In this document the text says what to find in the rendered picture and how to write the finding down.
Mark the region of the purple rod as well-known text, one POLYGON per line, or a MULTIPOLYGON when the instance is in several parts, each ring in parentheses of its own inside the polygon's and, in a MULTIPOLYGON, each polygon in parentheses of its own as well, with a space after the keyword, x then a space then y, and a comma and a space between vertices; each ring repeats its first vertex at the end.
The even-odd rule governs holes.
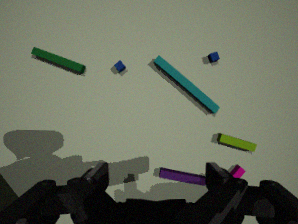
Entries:
POLYGON ((205 186, 205 176, 167 168, 160 168, 160 178, 205 186))

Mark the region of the magenta rod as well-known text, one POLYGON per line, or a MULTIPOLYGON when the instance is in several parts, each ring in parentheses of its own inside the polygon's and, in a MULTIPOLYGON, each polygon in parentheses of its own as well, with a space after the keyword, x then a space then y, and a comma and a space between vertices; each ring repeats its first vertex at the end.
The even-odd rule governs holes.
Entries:
POLYGON ((230 172, 235 178, 240 178, 246 171, 239 165, 236 165, 234 169, 230 172))

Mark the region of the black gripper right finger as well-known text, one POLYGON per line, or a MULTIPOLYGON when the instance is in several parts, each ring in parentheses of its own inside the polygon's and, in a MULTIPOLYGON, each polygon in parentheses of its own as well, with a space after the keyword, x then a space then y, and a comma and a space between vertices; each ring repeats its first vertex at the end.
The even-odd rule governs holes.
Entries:
POLYGON ((220 224, 223 219, 242 224, 245 215, 256 216, 259 224, 298 224, 298 198, 278 182, 248 186, 246 180, 207 162, 205 184, 209 191, 180 209, 175 224, 220 224))

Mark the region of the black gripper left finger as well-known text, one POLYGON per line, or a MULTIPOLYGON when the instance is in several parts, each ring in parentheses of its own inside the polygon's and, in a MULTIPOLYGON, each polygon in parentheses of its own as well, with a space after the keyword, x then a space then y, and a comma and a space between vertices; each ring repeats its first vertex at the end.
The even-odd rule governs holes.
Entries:
POLYGON ((135 224, 134 213, 105 192, 108 163, 91 169, 67 185, 56 186, 55 180, 36 183, 0 212, 0 224, 55 224, 62 214, 70 214, 74 224, 88 218, 92 224, 135 224))

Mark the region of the small blue cube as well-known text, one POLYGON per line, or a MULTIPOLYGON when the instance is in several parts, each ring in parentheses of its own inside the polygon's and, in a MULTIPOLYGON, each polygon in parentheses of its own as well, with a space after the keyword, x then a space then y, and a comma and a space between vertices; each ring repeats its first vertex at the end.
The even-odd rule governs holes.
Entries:
POLYGON ((114 66, 120 73, 126 69, 125 65, 121 61, 118 61, 114 66))
POLYGON ((213 62, 218 61, 220 58, 219 58, 218 53, 214 52, 214 53, 211 53, 211 54, 208 55, 208 59, 209 59, 210 63, 213 63, 213 62))

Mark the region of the turquoise rod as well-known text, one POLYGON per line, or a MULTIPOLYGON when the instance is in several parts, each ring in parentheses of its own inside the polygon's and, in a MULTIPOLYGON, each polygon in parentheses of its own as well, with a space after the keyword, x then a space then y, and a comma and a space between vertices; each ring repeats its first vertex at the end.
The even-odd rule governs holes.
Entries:
POLYGON ((164 71, 168 76, 170 76, 181 87, 183 87, 195 99, 197 99, 211 113, 215 114, 219 110, 220 107, 215 102, 213 102, 207 95, 205 95, 200 89, 198 89, 192 82, 184 77, 161 56, 158 56, 154 60, 154 64, 158 66, 162 71, 164 71))

